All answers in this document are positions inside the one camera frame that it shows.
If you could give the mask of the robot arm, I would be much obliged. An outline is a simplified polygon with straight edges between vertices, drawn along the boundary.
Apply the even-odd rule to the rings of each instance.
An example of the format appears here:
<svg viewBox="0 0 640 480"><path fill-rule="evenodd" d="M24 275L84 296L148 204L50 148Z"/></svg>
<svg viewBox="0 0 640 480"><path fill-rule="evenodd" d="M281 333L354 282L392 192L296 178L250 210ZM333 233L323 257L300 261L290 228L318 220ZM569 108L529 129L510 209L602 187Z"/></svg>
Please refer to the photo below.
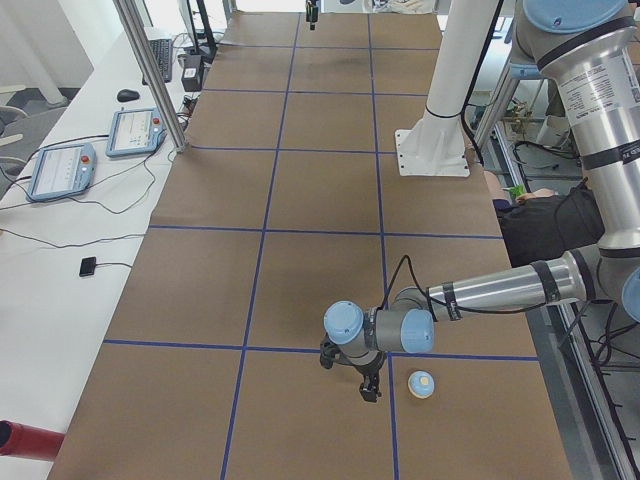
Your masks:
<svg viewBox="0 0 640 480"><path fill-rule="evenodd" d="M636 22L624 1L522 1L514 23L514 50L558 87L603 236L553 260L390 292L370 310L331 305L321 365L355 368L366 401L379 398L388 354L430 351L438 321L596 299L639 315L639 84L627 50Z"/></svg>

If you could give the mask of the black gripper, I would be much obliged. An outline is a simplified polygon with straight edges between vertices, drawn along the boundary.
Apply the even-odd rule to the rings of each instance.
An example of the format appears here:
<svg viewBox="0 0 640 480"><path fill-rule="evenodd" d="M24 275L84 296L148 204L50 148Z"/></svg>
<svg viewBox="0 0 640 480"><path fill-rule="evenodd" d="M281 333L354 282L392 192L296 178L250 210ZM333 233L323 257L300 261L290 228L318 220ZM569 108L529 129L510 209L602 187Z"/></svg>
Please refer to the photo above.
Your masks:
<svg viewBox="0 0 640 480"><path fill-rule="evenodd" d="M365 402L377 402L381 397L379 390L379 372L384 366L384 357L375 357L371 362L355 365L354 368L363 376L359 393Z"/></svg>

